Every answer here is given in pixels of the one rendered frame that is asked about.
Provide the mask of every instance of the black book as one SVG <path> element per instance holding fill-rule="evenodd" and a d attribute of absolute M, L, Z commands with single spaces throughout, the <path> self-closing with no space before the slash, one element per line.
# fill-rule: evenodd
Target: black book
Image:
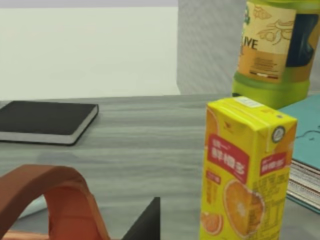
<path fill-rule="evenodd" d="M 71 146 L 98 112 L 96 104 L 12 101 L 0 109 L 0 141 Z"/>
<path fill-rule="evenodd" d="M 140 215 L 122 240 L 160 240 L 161 203 L 156 197 Z"/>

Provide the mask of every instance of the orange handle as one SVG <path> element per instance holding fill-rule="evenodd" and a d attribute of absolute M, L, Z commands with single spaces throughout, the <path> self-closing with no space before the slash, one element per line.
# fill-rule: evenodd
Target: orange handle
<path fill-rule="evenodd" d="M 0 239 L 42 194 L 50 240 L 110 240 L 96 200 L 74 168 L 23 165 L 0 178 Z"/>

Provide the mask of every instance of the juice box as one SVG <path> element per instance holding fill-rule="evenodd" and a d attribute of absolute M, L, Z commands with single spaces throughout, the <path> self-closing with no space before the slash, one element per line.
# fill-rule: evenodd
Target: juice box
<path fill-rule="evenodd" d="M 297 120 L 246 97 L 207 105 L 200 240 L 278 240 Z"/>

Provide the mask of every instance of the table surface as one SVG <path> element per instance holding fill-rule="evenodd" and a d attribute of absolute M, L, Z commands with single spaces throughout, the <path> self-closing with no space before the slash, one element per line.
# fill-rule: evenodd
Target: table surface
<path fill-rule="evenodd" d="M 197 240 L 206 102 L 222 96 L 68 99 L 100 114 L 73 147 L 1 143 L 0 175 L 22 164 L 76 168 L 95 195 L 113 238 L 121 238 L 153 197 L 161 197 L 164 240 Z M 45 233 L 47 212 L 15 230 Z M 320 239 L 319 216 L 286 201 L 281 240 Z"/>

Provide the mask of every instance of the plastic bottle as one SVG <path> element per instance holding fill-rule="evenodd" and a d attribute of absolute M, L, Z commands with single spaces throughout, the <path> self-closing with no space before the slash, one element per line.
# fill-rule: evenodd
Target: plastic bottle
<path fill-rule="evenodd" d="M 308 95 L 320 0 L 248 0 L 233 96 L 279 109 Z"/>

